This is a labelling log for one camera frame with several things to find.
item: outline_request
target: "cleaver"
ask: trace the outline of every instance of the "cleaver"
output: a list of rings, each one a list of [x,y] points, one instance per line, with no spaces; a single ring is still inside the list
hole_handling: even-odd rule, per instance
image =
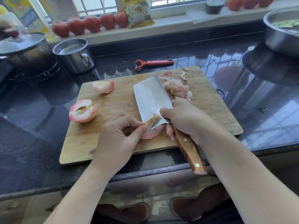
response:
[[[154,113],[160,115],[160,109],[163,107],[173,108],[171,100],[157,76],[137,83],[133,88],[142,121],[150,119]],[[207,170],[197,146],[189,135],[176,129],[169,119],[162,118],[149,130],[162,124],[170,124],[173,128],[176,143],[190,164],[193,173],[206,175]]]

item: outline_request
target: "mug handle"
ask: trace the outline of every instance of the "mug handle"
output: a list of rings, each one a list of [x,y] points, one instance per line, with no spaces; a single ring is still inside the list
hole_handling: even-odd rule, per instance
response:
[[[90,59],[86,53],[80,53],[79,56],[81,57],[81,60],[85,64],[86,67],[90,66]]]

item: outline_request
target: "wooden cutting board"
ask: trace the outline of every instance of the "wooden cutting board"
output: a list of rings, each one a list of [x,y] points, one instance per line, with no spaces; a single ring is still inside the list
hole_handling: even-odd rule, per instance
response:
[[[233,135],[243,133],[240,124],[219,97],[200,67],[191,66],[189,68],[190,71],[187,72],[187,84],[193,93],[195,105],[210,115],[219,124],[225,126]],[[179,78],[183,69],[176,68],[170,71],[172,72],[172,77]],[[79,124],[70,122],[59,162],[65,165],[91,160],[95,152],[101,126],[116,111],[122,110],[141,121],[133,85],[155,75],[162,76],[164,72],[165,71],[158,71],[106,79],[104,81],[114,80],[114,90],[109,94],[98,94],[95,92],[92,87],[92,82],[82,84],[77,100],[92,100],[97,105],[98,114],[88,123]],[[171,147],[177,147],[177,144],[169,138],[166,134],[166,130],[163,130],[151,140],[141,139],[134,150],[134,154]]]

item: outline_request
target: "glass jar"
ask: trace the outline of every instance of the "glass jar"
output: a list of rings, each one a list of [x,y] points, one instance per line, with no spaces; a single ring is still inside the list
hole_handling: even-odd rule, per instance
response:
[[[207,14],[219,14],[222,10],[226,0],[207,0],[206,13]]]

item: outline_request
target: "window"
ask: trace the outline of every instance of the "window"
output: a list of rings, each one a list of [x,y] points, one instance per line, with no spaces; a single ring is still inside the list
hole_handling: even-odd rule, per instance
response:
[[[69,17],[84,17],[123,8],[122,0],[31,0],[48,23],[54,20],[66,21]],[[194,9],[195,4],[205,0],[150,0],[153,18],[184,14]]]

